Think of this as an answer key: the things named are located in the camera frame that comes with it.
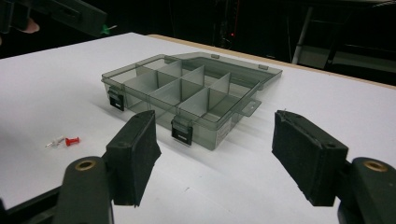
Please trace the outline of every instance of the black latch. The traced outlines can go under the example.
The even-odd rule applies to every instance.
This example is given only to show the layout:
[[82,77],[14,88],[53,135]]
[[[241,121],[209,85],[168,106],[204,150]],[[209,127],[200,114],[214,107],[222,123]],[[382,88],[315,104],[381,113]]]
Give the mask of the black latch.
[[182,143],[191,146],[192,143],[192,127],[190,121],[175,116],[172,120],[172,137],[176,138]]
[[124,101],[123,95],[119,94],[117,90],[110,88],[108,91],[108,98],[110,99],[110,104],[116,107],[118,110],[124,111]]

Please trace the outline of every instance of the white surface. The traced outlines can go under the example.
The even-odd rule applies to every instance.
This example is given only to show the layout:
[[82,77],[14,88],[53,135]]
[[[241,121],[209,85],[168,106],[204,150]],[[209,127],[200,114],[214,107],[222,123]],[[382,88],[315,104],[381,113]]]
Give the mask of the white surface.
[[[132,116],[108,103],[103,73],[157,54],[195,51],[202,50],[128,34],[0,60],[0,197],[6,208],[60,186],[70,162],[102,156]],[[185,147],[157,125],[163,154],[141,206],[114,206],[117,224],[338,223],[338,202],[312,207],[273,156],[278,109],[305,116],[346,144],[349,161],[372,157],[396,167],[395,90],[268,65],[283,69],[282,77],[259,92],[262,105],[215,151]],[[81,142],[45,148],[60,135]]]

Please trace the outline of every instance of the push pin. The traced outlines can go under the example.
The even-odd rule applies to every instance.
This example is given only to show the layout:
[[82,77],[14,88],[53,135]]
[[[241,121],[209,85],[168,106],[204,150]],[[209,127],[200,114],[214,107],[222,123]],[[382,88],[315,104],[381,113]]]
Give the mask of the push pin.
[[61,142],[64,140],[63,136],[60,136],[58,138],[55,138],[50,142],[49,144],[46,145],[46,147],[57,147]]
[[64,141],[66,142],[66,145],[70,147],[72,144],[79,143],[79,138],[65,138]]

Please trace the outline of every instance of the red push pin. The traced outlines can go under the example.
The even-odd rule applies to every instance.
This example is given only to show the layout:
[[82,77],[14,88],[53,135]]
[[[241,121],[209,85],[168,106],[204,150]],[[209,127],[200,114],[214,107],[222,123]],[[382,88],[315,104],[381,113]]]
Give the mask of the red push pin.
[[70,147],[72,144],[79,143],[79,138],[65,138],[64,141],[66,142],[66,145]]

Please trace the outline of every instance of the dark background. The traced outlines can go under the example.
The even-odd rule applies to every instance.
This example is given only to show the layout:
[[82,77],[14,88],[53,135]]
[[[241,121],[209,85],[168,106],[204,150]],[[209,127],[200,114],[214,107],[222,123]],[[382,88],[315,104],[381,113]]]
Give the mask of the dark background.
[[[360,1],[286,1],[286,0],[86,0],[107,13],[108,27],[117,25],[110,35],[129,32],[141,35],[166,35],[192,42],[216,46],[291,62],[309,7],[314,7],[304,45],[329,49],[343,35],[354,53],[396,61],[395,7],[370,11]],[[40,25],[32,35],[11,29],[2,35],[0,58],[12,57],[43,49],[59,48],[97,37],[85,35],[43,15],[32,12]]]

